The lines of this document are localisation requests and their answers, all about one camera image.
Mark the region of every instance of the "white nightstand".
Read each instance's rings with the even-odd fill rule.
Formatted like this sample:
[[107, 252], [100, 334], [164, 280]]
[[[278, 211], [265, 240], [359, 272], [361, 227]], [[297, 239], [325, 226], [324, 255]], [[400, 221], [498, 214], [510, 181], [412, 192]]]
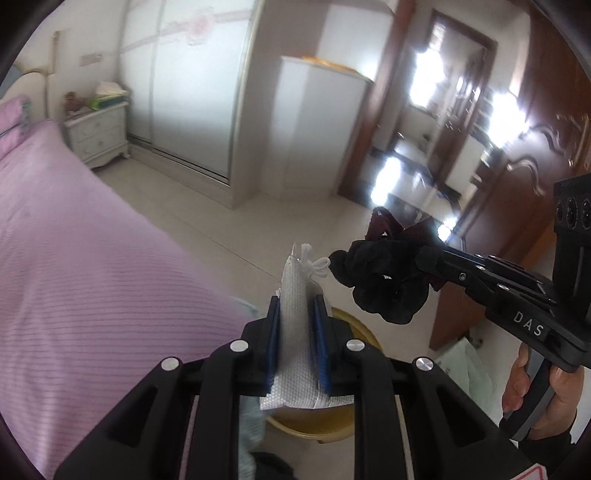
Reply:
[[89, 168], [107, 165], [120, 154], [127, 156], [127, 105], [118, 103], [64, 122], [70, 148]]

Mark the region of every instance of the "hand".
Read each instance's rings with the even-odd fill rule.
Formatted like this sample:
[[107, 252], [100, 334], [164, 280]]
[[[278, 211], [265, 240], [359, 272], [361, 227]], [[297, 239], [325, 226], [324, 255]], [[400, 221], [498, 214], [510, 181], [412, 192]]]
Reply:
[[[503, 393], [503, 412], [519, 410], [523, 405], [523, 397], [530, 389], [530, 378], [525, 372], [527, 360], [528, 348], [522, 343]], [[583, 367], [569, 374], [555, 365], [552, 366], [550, 385], [554, 389], [554, 397], [530, 430], [528, 435], [530, 440], [553, 437], [568, 430], [577, 414], [577, 405], [583, 393], [583, 380]]]

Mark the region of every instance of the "black sleeve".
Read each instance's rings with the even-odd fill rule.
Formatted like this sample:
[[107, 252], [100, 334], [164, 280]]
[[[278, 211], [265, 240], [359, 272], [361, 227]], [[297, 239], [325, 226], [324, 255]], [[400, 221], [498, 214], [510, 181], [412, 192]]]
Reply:
[[574, 443], [571, 443], [571, 428], [572, 425], [566, 432], [546, 439], [525, 439], [519, 442], [519, 450], [532, 462], [544, 465], [550, 476], [574, 449]]

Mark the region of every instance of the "bed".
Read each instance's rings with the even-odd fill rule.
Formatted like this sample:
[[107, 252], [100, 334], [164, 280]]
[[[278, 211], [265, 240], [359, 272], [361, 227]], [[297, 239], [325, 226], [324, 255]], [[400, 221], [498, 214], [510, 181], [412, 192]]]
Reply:
[[[51, 478], [158, 361], [208, 356], [247, 320], [66, 147], [45, 85], [27, 73], [0, 100], [26, 93], [35, 120], [0, 160], [0, 414]], [[2, 430], [12, 461], [10, 441]], [[13, 471], [40, 478], [22, 452]]]

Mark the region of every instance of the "wardrobe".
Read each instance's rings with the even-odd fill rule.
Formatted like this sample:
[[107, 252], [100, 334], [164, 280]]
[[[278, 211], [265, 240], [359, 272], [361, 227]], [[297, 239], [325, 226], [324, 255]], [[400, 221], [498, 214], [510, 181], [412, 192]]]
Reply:
[[128, 135], [229, 181], [239, 87], [257, 0], [131, 0], [119, 80]]

